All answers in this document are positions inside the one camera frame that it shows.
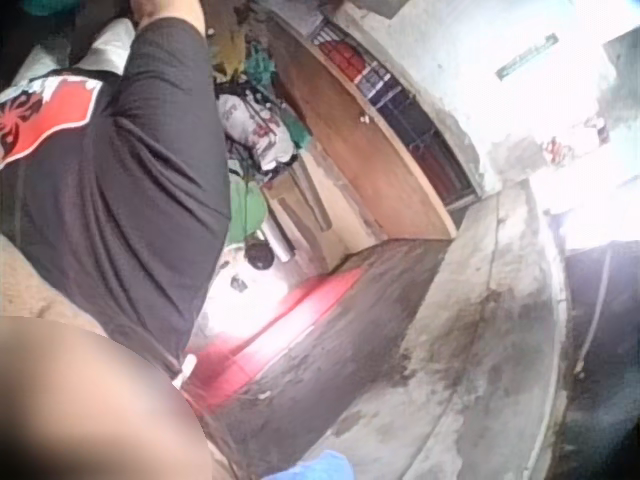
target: window grill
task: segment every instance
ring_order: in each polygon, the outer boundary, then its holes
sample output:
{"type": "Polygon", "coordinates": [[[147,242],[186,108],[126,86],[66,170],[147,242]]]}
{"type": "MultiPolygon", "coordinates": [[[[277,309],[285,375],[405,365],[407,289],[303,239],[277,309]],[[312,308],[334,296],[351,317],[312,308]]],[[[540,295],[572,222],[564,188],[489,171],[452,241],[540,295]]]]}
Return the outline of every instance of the window grill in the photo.
{"type": "Polygon", "coordinates": [[[438,128],[384,65],[329,20],[318,27],[311,40],[398,135],[445,205],[475,198],[469,177],[438,128]]]}

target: red floor mat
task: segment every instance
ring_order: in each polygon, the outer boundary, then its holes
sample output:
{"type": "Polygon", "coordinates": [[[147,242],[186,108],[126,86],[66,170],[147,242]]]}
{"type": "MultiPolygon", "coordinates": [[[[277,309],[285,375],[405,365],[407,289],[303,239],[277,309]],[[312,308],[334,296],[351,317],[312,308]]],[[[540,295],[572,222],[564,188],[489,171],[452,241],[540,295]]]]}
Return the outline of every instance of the red floor mat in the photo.
{"type": "Polygon", "coordinates": [[[258,377],[327,318],[363,272],[363,269],[354,269],[311,279],[289,294],[264,329],[252,338],[216,338],[198,353],[198,364],[189,383],[199,392],[200,409],[211,412],[258,377]]]}

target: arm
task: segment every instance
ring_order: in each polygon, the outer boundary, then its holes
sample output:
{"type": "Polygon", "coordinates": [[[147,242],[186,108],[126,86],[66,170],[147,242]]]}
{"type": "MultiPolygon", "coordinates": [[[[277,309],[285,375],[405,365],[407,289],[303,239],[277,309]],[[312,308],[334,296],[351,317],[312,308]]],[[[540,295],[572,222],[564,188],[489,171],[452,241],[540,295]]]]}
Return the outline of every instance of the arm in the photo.
{"type": "Polygon", "coordinates": [[[131,8],[140,29],[161,18],[180,18],[204,35],[205,21],[200,0],[131,0],[131,8]]]}

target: blue fabric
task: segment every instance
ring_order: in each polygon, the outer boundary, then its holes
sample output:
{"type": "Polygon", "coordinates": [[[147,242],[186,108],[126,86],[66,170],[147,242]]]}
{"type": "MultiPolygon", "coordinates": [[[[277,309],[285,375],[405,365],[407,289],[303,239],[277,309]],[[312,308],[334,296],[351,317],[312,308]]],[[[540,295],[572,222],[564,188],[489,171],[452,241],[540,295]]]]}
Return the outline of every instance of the blue fabric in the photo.
{"type": "Polygon", "coordinates": [[[355,480],[349,461],[336,452],[324,452],[313,462],[301,463],[289,471],[265,480],[355,480]]]}

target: wet concrete floor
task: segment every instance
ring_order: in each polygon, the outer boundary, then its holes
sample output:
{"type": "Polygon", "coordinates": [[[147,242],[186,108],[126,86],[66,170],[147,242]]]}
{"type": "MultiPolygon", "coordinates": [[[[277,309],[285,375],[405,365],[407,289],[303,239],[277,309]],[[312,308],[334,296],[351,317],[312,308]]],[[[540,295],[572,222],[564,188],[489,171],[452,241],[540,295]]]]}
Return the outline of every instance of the wet concrete floor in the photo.
{"type": "Polygon", "coordinates": [[[397,351],[448,245],[390,241],[342,267],[367,273],[328,321],[216,416],[250,471],[262,476],[299,461],[372,382],[407,382],[397,351]]]}

